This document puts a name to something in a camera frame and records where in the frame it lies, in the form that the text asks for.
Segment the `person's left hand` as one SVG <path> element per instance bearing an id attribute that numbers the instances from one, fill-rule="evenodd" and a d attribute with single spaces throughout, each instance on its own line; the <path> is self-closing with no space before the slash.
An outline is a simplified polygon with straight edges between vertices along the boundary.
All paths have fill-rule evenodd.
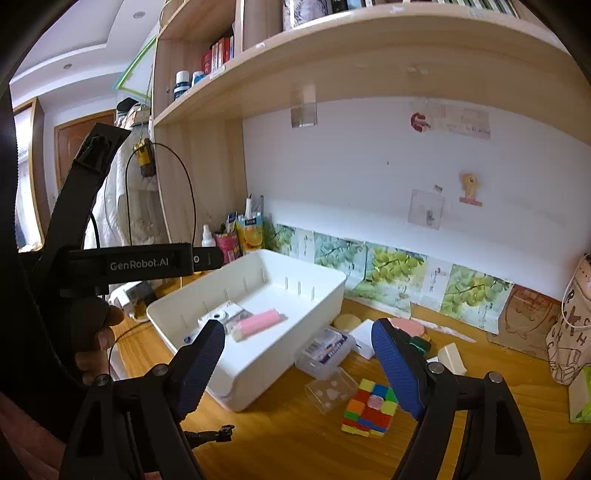
<path id="1" fill-rule="evenodd" d="M 125 318 L 124 312 L 102 298 L 83 303 L 83 347 L 75 355 L 74 385 L 90 386 L 94 380 L 110 372 L 109 352 L 115 343 L 113 327 Z"/>

